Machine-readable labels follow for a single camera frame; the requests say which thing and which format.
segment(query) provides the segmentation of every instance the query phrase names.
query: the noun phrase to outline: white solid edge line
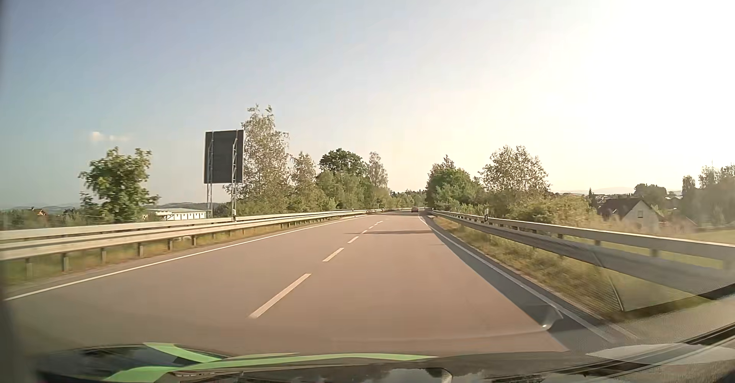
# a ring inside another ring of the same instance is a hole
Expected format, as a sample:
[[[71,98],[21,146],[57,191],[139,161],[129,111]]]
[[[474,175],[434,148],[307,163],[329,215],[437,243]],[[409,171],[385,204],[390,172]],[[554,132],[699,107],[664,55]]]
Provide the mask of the white solid edge line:
[[[340,248],[340,249],[336,250],[335,252],[333,252],[332,254],[330,254],[330,255],[329,255],[328,257],[326,257],[325,259],[322,259],[322,262],[328,262],[328,261],[329,261],[330,259],[332,259],[332,258],[335,258],[335,255],[339,254],[339,253],[340,253],[340,251],[342,251],[343,249],[345,249],[345,247],[342,247],[342,248]]]
[[[601,338],[605,339],[606,341],[612,342],[612,340],[610,340],[610,339],[609,339],[609,337],[607,336],[607,333],[606,333],[606,332],[604,332],[604,331],[602,331],[602,330],[598,329],[597,327],[593,326],[593,325],[592,325],[592,324],[590,324],[589,322],[587,322],[587,321],[583,320],[583,318],[579,317],[578,315],[576,315],[576,314],[574,314],[574,313],[570,312],[569,310],[565,309],[564,307],[562,307],[562,306],[558,305],[557,303],[555,303],[555,302],[551,301],[551,300],[550,300],[549,298],[547,298],[547,297],[546,297],[546,296],[544,296],[543,294],[539,294],[539,293],[538,293],[538,292],[537,292],[536,290],[534,290],[533,288],[530,288],[529,286],[527,286],[527,285],[525,285],[525,284],[521,283],[521,282],[520,282],[520,281],[518,281],[517,279],[513,278],[513,276],[512,276],[512,275],[509,275],[509,274],[508,274],[508,273],[506,273],[505,271],[502,271],[502,270],[501,270],[500,268],[498,268],[498,267],[496,267],[496,266],[493,266],[493,265],[492,265],[492,264],[490,264],[489,262],[487,262],[487,261],[485,261],[484,259],[482,259],[482,258],[481,258],[480,256],[477,256],[477,255],[476,255],[475,253],[473,253],[472,251],[470,251],[470,250],[466,249],[466,248],[465,248],[464,246],[461,246],[461,245],[459,245],[458,243],[455,243],[455,242],[454,242],[454,241],[453,241],[453,240],[452,240],[451,238],[449,238],[449,237],[447,237],[446,235],[442,234],[441,232],[437,231],[437,230],[436,230],[436,228],[434,228],[434,227],[431,227],[430,225],[428,225],[428,224],[426,223],[426,221],[425,221],[425,220],[423,220],[423,219],[422,219],[422,220],[421,220],[421,222],[425,223],[425,224],[426,224],[426,226],[427,226],[427,227],[429,227],[429,228],[431,228],[431,230],[432,230],[432,231],[434,231],[434,232],[435,232],[435,233],[436,233],[437,235],[439,235],[439,236],[441,236],[441,237],[445,238],[445,239],[446,239],[447,241],[449,241],[450,243],[453,243],[453,244],[454,244],[455,246],[458,246],[458,247],[459,247],[460,249],[462,249],[462,250],[463,250],[464,252],[468,253],[469,255],[471,255],[471,256],[474,256],[474,257],[475,257],[476,259],[478,259],[478,260],[479,260],[480,262],[482,262],[482,263],[483,263],[483,264],[484,264],[485,266],[488,266],[488,267],[492,268],[493,270],[495,270],[496,272],[498,272],[498,274],[500,274],[500,275],[502,275],[502,276],[506,277],[507,279],[511,280],[512,282],[514,282],[514,283],[515,283],[515,284],[517,284],[518,286],[522,287],[522,288],[523,288],[524,290],[528,291],[528,293],[531,293],[531,294],[535,295],[535,296],[536,296],[536,297],[538,297],[538,298],[539,298],[539,299],[540,299],[541,301],[543,301],[543,302],[545,302],[546,304],[548,304],[548,305],[550,305],[550,306],[554,307],[554,308],[555,308],[555,309],[557,309],[558,311],[560,311],[560,312],[562,312],[562,313],[566,314],[566,315],[567,315],[567,316],[569,316],[569,318],[571,318],[572,320],[576,321],[577,323],[580,323],[580,324],[582,324],[582,325],[583,325],[583,326],[584,326],[585,328],[587,328],[587,329],[588,329],[589,331],[592,331],[593,333],[595,333],[596,335],[598,335],[598,336],[600,336]]]
[[[280,293],[276,294],[273,298],[271,298],[270,300],[268,300],[267,303],[265,303],[262,306],[260,306],[260,308],[258,310],[253,311],[248,317],[250,317],[250,318],[258,318],[258,317],[260,317],[263,313],[266,312],[266,310],[268,310],[269,308],[271,308],[275,303],[279,302],[279,300],[281,298],[285,297],[286,294],[289,294],[291,292],[291,290],[293,290],[294,288],[296,288],[296,286],[298,286],[305,279],[307,279],[309,277],[309,275],[311,275],[311,274],[304,274],[304,275],[300,276],[299,279],[297,279],[296,281],[292,282],[291,285],[289,285],[288,287],[284,288]]]
[[[92,281],[94,279],[101,279],[101,278],[104,278],[104,277],[109,277],[110,275],[123,274],[123,273],[127,273],[128,271],[140,270],[141,268],[145,268],[145,267],[158,266],[159,264],[163,264],[164,262],[176,261],[178,259],[188,258],[190,256],[195,256],[195,255],[206,254],[206,253],[212,252],[212,251],[219,251],[219,250],[223,250],[225,248],[230,248],[230,247],[234,247],[234,246],[242,246],[243,244],[254,243],[255,241],[260,241],[260,240],[267,240],[268,238],[279,237],[280,235],[286,235],[286,234],[290,234],[292,232],[303,231],[304,229],[324,227],[326,225],[332,225],[333,223],[345,222],[346,220],[349,220],[349,219],[346,219],[345,218],[345,219],[340,219],[340,220],[337,220],[337,221],[334,221],[334,222],[321,223],[319,225],[312,225],[310,227],[304,227],[304,228],[294,229],[292,231],[281,232],[279,234],[269,235],[268,237],[255,238],[255,239],[252,239],[252,240],[243,241],[242,243],[230,244],[228,246],[219,247],[219,248],[213,248],[211,250],[199,251],[199,252],[196,252],[194,254],[187,254],[187,255],[177,256],[176,258],[164,259],[163,261],[152,262],[150,264],[145,264],[144,266],[137,266],[137,267],[132,267],[132,268],[126,268],[125,270],[114,271],[112,273],[107,273],[107,274],[102,274],[102,275],[95,275],[94,277],[89,277],[88,279],[80,279],[80,280],[77,280],[77,281],[67,282],[65,284],[54,285],[53,287],[42,288],[40,290],[31,291],[29,293],[14,295],[13,297],[5,298],[5,301],[6,302],[9,302],[10,300],[15,300],[16,298],[22,298],[22,297],[27,297],[27,296],[33,295],[33,294],[44,293],[46,291],[56,290],[57,288],[68,287],[68,286],[74,285],[74,284],[81,284],[83,282]]]

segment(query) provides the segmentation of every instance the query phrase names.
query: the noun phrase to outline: car hood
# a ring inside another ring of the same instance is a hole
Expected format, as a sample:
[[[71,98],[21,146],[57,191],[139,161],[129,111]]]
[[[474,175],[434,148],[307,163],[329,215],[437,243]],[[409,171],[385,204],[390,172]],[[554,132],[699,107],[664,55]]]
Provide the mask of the car hood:
[[[707,344],[621,346],[588,354],[538,352],[433,357],[425,354],[266,353],[233,356],[172,343],[146,342],[64,350],[34,358],[42,381],[618,381],[657,368],[656,381],[710,381],[730,373],[735,349]]]

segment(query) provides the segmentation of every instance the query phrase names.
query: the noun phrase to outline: road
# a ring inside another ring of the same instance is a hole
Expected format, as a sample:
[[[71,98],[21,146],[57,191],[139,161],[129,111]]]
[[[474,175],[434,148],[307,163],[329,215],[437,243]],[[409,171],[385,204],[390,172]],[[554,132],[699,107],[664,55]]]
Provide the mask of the road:
[[[9,303],[30,353],[154,341],[233,354],[443,356],[601,341],[569,318],[561,323],[573,326],[545,330],[529,308],[537,296],[468,260],[426,220],[389,212],[140,259]]]

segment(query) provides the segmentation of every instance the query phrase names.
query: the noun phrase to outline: guardrail post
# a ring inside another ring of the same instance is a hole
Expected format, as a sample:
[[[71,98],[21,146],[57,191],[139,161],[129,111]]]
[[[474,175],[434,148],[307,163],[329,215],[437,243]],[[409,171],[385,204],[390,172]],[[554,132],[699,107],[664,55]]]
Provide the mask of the guardrail post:
[[[65,253],[61,253],[61,272],[65,273],[69,271],[69,256]]]

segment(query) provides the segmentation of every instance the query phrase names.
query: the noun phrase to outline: cloud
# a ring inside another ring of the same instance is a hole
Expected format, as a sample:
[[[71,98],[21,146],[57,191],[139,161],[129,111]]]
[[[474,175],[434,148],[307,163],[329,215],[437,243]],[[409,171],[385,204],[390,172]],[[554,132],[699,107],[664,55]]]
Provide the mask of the cloud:
[[[103,142],[103,141],[110,141],[110,142],[127,142],[130,138],[127,136],[118,136],[114,134],[104,134],[102,132],[98,131],[92,131],[90,132],[90,142],[97,143],[97,142]]]

